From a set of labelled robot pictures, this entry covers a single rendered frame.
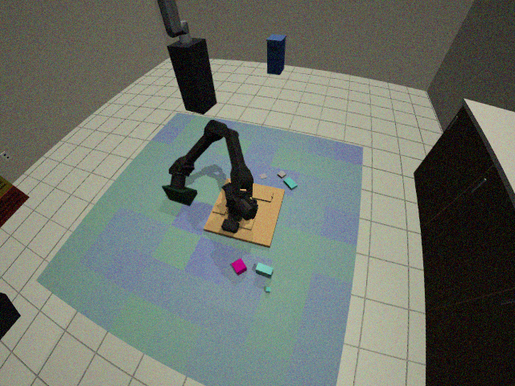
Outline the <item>magenta cube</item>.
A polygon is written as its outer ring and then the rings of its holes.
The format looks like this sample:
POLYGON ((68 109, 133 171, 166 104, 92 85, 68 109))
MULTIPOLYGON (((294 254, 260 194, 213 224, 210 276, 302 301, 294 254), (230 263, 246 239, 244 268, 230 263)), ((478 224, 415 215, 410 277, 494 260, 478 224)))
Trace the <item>magenta cube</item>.
POLYGON ((245 267, 245 264, 243 263, 241 258, 239 258, 237 261, 233 262, 232 266, 235 269, 235 271, 237 272, 238 276, 247 270, 245 267))

